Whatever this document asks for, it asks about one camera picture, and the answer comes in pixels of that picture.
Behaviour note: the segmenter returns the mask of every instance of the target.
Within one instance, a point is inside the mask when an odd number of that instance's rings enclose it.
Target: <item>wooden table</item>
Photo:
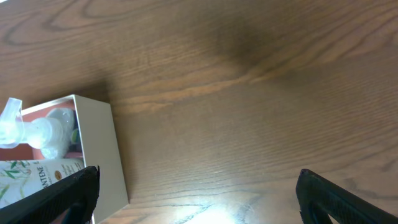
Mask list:
[[[301,223],[309,168],[398,215],[398,2],[8,0],[0,104],[113,107],[106,223]]]

